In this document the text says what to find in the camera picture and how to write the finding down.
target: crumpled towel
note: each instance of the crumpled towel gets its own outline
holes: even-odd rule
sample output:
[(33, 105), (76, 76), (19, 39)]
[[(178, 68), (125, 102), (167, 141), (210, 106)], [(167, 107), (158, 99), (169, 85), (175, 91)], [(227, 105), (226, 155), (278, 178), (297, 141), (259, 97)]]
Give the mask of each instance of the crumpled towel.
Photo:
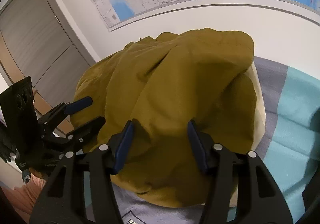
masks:
[(71, 122), (76, 128), (105, 117), (97, 140), (83, 148), (88, 152), (137, 119), (125, 166), (112, 182), (156, 205), (200, 204), (210, 178), (196, 165), (187, 123), (195, 119), (200, 131), (234, 152), (250, 150), (257, 97), (245, 73), (252, 62), (253, 41), (239, 31), (146, 37), (84, 73), (74, 100), (90, 96), (93, 105)]

